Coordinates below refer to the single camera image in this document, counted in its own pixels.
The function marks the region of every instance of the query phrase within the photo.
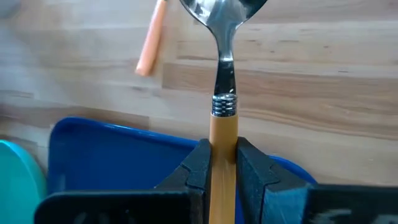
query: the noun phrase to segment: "blue plastic container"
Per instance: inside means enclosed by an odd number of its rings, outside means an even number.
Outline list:
[[[151,189],[171,174],[197,141],[84,118],[59,121],[50,137],[49,194],[65,190]],[[298,165],[279,164],[315,183]],[[239,197],[236,223],[243,222]]]

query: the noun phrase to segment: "wooden handle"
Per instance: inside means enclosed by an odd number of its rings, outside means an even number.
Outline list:
[[[238,116],[211,115],[209,140],[212,156],[209,224],[234,224]]]
[[[166,13],[166,0],[157,0],[152,19],[150,21],[147,37],[142,48],[141,56],[136,68],[136,73],[147,76],[152,70],[157,55],[157,48],[162,32],[163,18]]]

